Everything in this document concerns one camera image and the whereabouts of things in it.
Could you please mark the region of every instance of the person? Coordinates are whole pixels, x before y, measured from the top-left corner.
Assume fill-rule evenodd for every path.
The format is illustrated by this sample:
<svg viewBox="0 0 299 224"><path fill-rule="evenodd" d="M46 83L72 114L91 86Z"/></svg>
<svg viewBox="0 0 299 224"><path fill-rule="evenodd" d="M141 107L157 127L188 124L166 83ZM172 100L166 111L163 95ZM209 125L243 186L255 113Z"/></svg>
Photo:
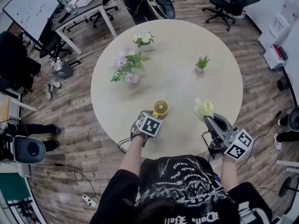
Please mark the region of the person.
<svg viewBox="0 0 299 224"><path fill-rule="evenodd" d="M21 135L28 137L32 134L44 134L44 133L51 133L54 136L59 135L61 132L60 128L57 127L54 124L50 125L40 125L40 124L21 124L21 125L15 125L15 124L7 124L4 128L3 134L9 134L13 137L16 135ZM43 144L45 145L46 151L50 152L54 149L59 147L59 142L55 140L47 140L43 141Z"/></svg>
<svg viewBox="0 0 299 224"><path fill-rule="evenodd" d="M223 156L220 182L209 162L199 156L146 159L140 167L148 136L135 125L132 131L131 145L90 224L271 222L271 209L251 183L239 184L230 157Z"/></svg>
<svg viewBox="0 0 299 224"><path fill-rule="evenodd" d="M278 126L288 125L289 114L285 115L282 119L278 120ZM299 132L290 131L283 133L276 133L274 135L275 147L280 150L282 147L282 142L295 142L299 141Z"/></svg>
<svg viewBox="0 0 299 224"><path fill-rule="evenodd" d="M148 4L148 0L123 0L136 25L147 21L158 20Z"/></svg>
<svg viewBox="0 0 299 224"><path fill-rule="evenodd" d="M27 56L27 50L22 41L10 32L0 34L0 76L9 82L31 90L45 89L47 99L52 97L52 89L60 88L61 83L56 82L41 69L41 64ZM38 76L44 85L33 83L33 77Z"/></svg>

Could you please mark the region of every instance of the wooden floor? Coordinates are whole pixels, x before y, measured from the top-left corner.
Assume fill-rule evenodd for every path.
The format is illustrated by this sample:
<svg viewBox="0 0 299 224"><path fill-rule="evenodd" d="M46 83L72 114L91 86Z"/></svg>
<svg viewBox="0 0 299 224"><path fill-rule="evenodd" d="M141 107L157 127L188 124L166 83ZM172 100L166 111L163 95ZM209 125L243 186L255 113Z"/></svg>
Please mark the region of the wooden floor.
<svg viewBox="0 0 299 224"><path fill-rule="evenodd" d="M114 15L112 24L116 33L120 34L134 23L122 3L117 3L120 10L110 13ZM207 4L208 0L174 2L177 16L213 32L234 54L243 79L243 102L236 124L247 129L256 138L267 133L279 110L293 105L290 92L280 92L277 89L276 81L281 78L281 71L269 70L263 58L264 49L257 41L259 33L250 22L247 19L237 20L230 32L225 30L221 19L206 24L205 20L213 16L210 12L201 10ZM98 123L90 97L94 66L102 51L112 41L112 35L103 19L99 20L97 28L93 28L90 22L82 23L81 26L73 28L69 35L84 52L82 64L74 66L74 75L62 81L60 90L53 91L51 101L46 99L42 91L25 95L23 102L35 106L38 111L24 111L23 121L55 123L61 127L62 134L57 137L61 143L60 149L48 153L44 163L60 162L79 167L92 181L96 192L101 194L123 158L123 153ZM32 52L30 57L39 61L43 69L50 74L47 58L39 59L37 51ZM68 58L76 59L75 52ZM277 166L275 160L299 161L298 143L283 144L282 150L277 151L273 136L278 129L275 121L269 134L256 142L252 156L238 171L240 182L250 181L261 186L278 181L267 187L277 191L284 179L291 175L286 173L284 168ZM49 138L47 135L37 137ZM221 160L211 163L219 173ZM31 166L31 188L46 220L51 224L89 223L95 212L95 208L85 206L82 201L83 193L92 192L92 188L87 181L76 181L73 171L73 168ZM297 178L294 177L293 187L296 181ZM272 208L274 216L282 214L292 202L291 192L284 198L279 198L277 192L260 188L257 190Z"/></svg>

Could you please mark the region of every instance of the dark hair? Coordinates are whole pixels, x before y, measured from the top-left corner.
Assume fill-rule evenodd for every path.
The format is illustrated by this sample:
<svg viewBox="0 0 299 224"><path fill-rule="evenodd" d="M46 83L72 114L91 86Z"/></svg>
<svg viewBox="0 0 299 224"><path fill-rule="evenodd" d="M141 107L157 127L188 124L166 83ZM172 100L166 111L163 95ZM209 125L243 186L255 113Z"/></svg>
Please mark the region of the dark hair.
<svg viewBox="0 0 299 224"><path fill-rule="evenodd" d="M165 218L165 213L175 211L181 204L172 201L157 201L149 205L137 206L134 224L153 224Z"/></svg>

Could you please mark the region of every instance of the small succulent plant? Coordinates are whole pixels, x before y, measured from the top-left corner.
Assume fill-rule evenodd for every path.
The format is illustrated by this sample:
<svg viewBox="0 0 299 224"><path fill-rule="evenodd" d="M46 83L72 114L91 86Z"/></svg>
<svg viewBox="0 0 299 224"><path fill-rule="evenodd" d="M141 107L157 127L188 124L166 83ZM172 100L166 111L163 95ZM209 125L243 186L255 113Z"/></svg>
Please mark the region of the small succulent plant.
<svg viewBox="0 0 299 224"><path fill-rule="evenodd" d="M196 66L200 69L204 69L209 64L210 59L208 59L208 56L205 58L199 57L199 60L196 62Z"/></svg>

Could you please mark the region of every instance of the white table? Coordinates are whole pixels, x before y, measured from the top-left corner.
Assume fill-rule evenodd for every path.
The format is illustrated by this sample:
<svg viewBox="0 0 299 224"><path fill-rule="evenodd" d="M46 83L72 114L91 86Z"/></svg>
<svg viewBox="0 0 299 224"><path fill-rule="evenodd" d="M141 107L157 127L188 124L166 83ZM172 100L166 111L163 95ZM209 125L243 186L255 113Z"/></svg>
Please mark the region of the white table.
<svg viewBox="0 0 299 224"><path fill-rule="evenodd" d="M70 47L72 47L79 55L82 54L82 51L79 47L76 46L76 44L66 35L66 33L63 32L63 29L67 27L68 25L72 24L74 21L81 20L81 19L87 19L88 15L92 15L98 11L101 12L113 38L117 37L117 34L111 24L110 19L107 16L107 13L103 7L103 0L93 0L91 3L89 3L87 6L84 7L78 7L76 8L78 10L78 13L76 15L71 14L69 17L67 17L62 23L58 23L58 21L63 18L63 16L67 13L66 9L62 11L62 13L56 18L54 25L52 27L53 30L57 32L60 37L69 44Z"/></svg>
<svg viewBox="0 0 299 224"><path fill-rule="evenodd" d="M133 34L144 30L156 37L155 50L145 52L152 58L144 64L145 77L135 85L111 82L113 57L125 47L134 47ZM199 56L206 55L211 59L209 66L198 74L194 65ZM159 99L169 103L159 134L142 149L142 156L151 159L207 150L201 137L207 127L193 113L195 98L212 102L215 112L233 124L242 94L241 73L227 46L208 30L178 20L150 21L120 34L99 57L91 84L96 117L115 142L130 136L141 110L152 110Z"/></svg>

